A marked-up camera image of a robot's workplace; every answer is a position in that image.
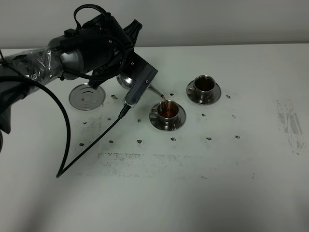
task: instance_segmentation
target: gray background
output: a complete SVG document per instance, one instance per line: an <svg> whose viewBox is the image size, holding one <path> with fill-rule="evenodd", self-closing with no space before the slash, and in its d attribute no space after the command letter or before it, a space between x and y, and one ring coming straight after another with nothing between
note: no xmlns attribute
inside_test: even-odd
<svg viewBox="0 0 309 232"><path fill-rule="evenodd" d="M102 6L121 26L143 24L138 46L309 40L308 0L11 0L0 8L0 47L38 47L69 28L80 5ZM81 23L98 15L78 13Z"/></svg>

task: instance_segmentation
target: white table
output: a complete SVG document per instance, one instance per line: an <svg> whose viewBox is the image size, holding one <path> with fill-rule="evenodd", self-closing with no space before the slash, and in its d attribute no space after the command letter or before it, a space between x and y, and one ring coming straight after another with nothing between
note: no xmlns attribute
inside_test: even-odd
<svg viewBox="0 0 309 232"><path fill-rule="evenodd" d="M66 139L61 111L43 91L19 101L0 153L0 231L308 231L309 44L136 52L158 69L153 85L185 109L184 126L153 127L149 110L161 99L148 91L56 179ZM214 105L186 95L202 74L222 89ZM48 84L70 117L69 160L116 119L126 94L112 79L103 84L102 107L79 111L68 96L84 82Z"/></svg>

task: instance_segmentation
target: stain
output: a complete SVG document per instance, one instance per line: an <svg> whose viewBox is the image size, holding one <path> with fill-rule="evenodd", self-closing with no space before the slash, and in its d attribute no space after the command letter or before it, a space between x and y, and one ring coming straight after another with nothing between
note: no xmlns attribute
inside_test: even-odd
<svg viewBox="0 0 309 232"><path fill-rule="evenodd" d="M307 144L291 100L277 100L278 127L289 142L292 153L308 154Z"/></svg>

